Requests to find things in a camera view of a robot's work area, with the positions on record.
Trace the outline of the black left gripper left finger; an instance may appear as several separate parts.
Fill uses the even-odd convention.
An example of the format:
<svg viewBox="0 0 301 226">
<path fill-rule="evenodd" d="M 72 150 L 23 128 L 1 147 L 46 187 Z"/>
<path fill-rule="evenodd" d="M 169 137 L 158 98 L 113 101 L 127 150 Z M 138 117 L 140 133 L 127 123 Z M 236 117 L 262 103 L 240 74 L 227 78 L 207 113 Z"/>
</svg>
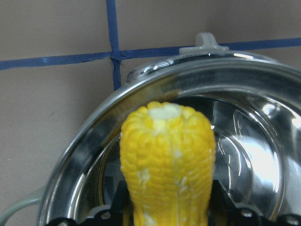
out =
<svg viewBox="0 0 301 226">
<path fill-rule="evenodd" d="M 125 181 L 119 182 L 110 205 L 93 208 L 83 222 L 77 223 L 74 219 L 61 217 L 48 223 L 49 226 L 130 226 L 131 224 L 129 193 Z"/>
</svg>

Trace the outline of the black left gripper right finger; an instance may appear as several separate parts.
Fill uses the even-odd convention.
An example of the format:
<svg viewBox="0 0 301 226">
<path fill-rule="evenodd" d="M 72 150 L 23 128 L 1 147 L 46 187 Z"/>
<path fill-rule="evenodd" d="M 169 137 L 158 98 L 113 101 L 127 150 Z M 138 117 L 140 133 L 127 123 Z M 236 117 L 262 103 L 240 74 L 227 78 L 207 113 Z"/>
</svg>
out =
<svg viewBox="0 0 301 226">
<path fill-rule="evenodd" d="M 301 217 L 297 214 L 284 214 L 269 220 L 254 206 L 235 203 L 226 189 L 214 180 L 208 211 L 209 226 L 299 226 Z"/>
</svg>

